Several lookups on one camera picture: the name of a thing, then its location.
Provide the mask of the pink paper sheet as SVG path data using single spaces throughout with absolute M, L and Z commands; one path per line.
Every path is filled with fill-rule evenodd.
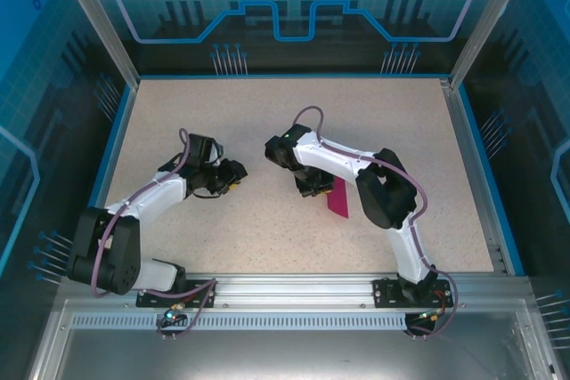
M 327 208 L 338 216 L 349 218 L 346 182 L 335 176 L 332 189 L 326 192 Z

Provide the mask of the metal sheet panel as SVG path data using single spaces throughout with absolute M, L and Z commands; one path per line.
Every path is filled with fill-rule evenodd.
M 439 336 L 402 331 L 78 330 L 50 318 L 25 380 L 570 380 L 539 316 L 464 312 Z

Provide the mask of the aluminium mounting rail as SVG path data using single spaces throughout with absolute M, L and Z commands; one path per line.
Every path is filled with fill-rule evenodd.
M 210 312 L 374 311 L 385 298 L 372 274 L 222 274 L 217 277 Z M 516 311 L 536 306 L 530 280 L 496 273 L 453 273 L 458 311 Z M 56 311 L 134 311 L 136 292 L 94 298 L 88 287 L 63 280 L 55 297 Z

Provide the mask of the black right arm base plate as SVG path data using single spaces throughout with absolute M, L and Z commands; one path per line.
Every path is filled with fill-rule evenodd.
M 377 309 L 437 308 L 454 306 L 448 280 L 426 278 L 418 284 L 405 279 L 382 278 L 372 282 L 372 297 Z

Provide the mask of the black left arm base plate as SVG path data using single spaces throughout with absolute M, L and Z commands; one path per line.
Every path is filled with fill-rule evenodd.
M 187 279 L 186 284 L 180 290 L 168 292 L 168 297 L 142 293 L 136 297 L 135 306 L 138 308 L 154 308 L 166 309 L 171 306 L 182 303 L 185 308 L 198 309 L 203 300 L 206 300 L 205 308 L 214 306 L 216 297 L 216 285 L 210 286 L 208 279 Z M 173 298 L 173 294 L 183 294 L 195 290 L 199 287 L 198 292 L 184 297 Z

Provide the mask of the aluminium side rail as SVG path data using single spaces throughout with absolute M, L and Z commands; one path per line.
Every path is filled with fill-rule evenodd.
M 503 230 L 486 180 L 476 139 L 468 121 L 467 111 L 460 95 L 451 88 L 451 84 L 446 78 L 440 79 L 440 85 L 452 121 L 470 191 L 474 199 L 487 253 L 491 259 L 493 273 L 495 275 L 511 276 L 509 252 L 505 252 L 503 248 Z

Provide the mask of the blue table frame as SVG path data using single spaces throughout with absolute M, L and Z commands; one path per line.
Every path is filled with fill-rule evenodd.
M 103 206 L 141 188 L 182 144 L 180 128 L 211 136 L 248 176 L 216 199 L 188 198 L 142 235 L 142 252 L 192 273 L 394 272 L 386 233 L 349 188 L 349 218 L 323 196 L 303 198 L 292 174 L 265 158 L 265 143 L 294 120 L 359 150 L 391 149 L 427 193 L 418 228 L 427 255 L 448 272 L 493 272 L 440 77 L 144 79 L 118 111 L 89 198 Z M 468 115 L 465 93 L 458 93 Z M 490 162 L 468 116 L 504 234 Z

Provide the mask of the aluminium corner post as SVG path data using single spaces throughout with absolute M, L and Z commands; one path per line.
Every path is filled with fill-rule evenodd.
M 120 75 L 134 90 L 140 77 L 100 0 L 77 0 Z
M 489 0 L 473 32 L 465 43 L 449 77 L 449 88 L 458 92 L 465 77 L 474 65 L 496 23 L 502 16 L 510 0 Z

